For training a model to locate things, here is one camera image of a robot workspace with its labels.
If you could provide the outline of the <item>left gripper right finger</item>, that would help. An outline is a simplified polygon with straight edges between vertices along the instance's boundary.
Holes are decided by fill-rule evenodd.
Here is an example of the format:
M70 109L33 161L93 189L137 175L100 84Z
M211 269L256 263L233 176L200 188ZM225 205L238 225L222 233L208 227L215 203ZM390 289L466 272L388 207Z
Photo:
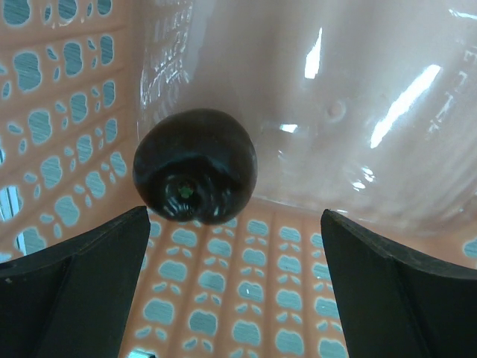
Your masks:
M350 357L476 356L476 270L331 210L320 226Z

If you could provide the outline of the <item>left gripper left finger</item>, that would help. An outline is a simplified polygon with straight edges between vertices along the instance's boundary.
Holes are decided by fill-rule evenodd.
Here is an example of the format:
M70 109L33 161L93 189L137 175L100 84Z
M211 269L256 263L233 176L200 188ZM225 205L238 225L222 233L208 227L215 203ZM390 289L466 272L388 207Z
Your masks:
M2 357L117 357L150 233L134 207L1 264Z

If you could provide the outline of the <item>pink plastic basket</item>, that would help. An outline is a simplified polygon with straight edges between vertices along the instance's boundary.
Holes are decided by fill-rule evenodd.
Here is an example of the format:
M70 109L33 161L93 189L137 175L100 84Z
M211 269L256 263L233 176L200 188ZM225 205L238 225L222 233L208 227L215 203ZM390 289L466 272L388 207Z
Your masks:
M197 36L206 32L222 1L3 1L1 3L1 260L8 263L42 246L85 230L133 203L127 194L132 147L126 127L126 77L130 67L125 37L129 13L148 15L142 76L148 86L154 120L171 112L196 72L201 51ZM407 25L417 14L431 25L435 1L319 1L322 22L306 21L292 1L286 11L271 12L278 43L294 67L272 71L285 86L272 106L290 110L292 120L261 117L255 134L262 146L259 195L271 206L255 205L240 219L215 228L198 223L179 226L151 222L146 277L159 277L159 289L144 288L137 308L155 313L157 299L179 298L189 312L212 313L228 336L210 338L189 329L180 318L171 326L136 318L137 336L127 338L131 357L144 355L147 344L161 356L275 357L273 342L254 346L244 341L246 321L262 335L262 306L252 293L273 294L292 288L302 301L294 313L273 308L279 330L303 335L308 357L347 354L341 323L331 316L335 300L325 279L326 257L320 247L318 221L286 212L286 204L317 208L327 204L342 213L350 205L379 214L369 190L373 169L362 164L348 174L345 187L323 192L318 180L330 167L306 171L311 163L330 161L326 149L332 132L353 130L362 117L401 119L419 101L420 118L443 120L476 103L476 3L444 2L443 18L464 35L452 44L445 63L431 60L428 89L412 78L426 64L402 69L405 55L385 30L389 14ZM298 76L291 82L291 74ZM296 87L298 94L288 91ZM179 328L179 341L171 338Z

